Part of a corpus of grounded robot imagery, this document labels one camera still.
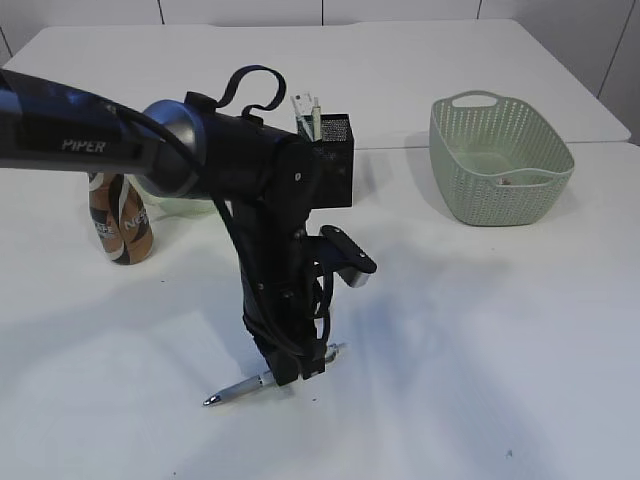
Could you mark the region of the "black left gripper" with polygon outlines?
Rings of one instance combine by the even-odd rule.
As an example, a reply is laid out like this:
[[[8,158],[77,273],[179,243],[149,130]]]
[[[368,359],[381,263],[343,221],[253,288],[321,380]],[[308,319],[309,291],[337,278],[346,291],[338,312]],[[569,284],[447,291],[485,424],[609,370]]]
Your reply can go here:
[[[326,369],[326,343],[318,338],[317,305],[304,232],[286,233],[261,209],[233,213],[245,258],[241,261],[243,321],[278,386]]]

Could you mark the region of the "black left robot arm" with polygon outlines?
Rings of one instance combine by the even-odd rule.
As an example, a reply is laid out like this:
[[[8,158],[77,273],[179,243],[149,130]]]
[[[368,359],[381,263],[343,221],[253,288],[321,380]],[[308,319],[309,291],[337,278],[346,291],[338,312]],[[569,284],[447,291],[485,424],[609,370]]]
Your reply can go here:
[[[222,113],[190,92],[138,112],[38,77],[1,73],[5,168],[131,174],[159,197],[210,199],[237,251],[243,320],[279,385],[325,369],[327,328],[306,223],[320,177],[312,146],[267,126],[261,107]]]

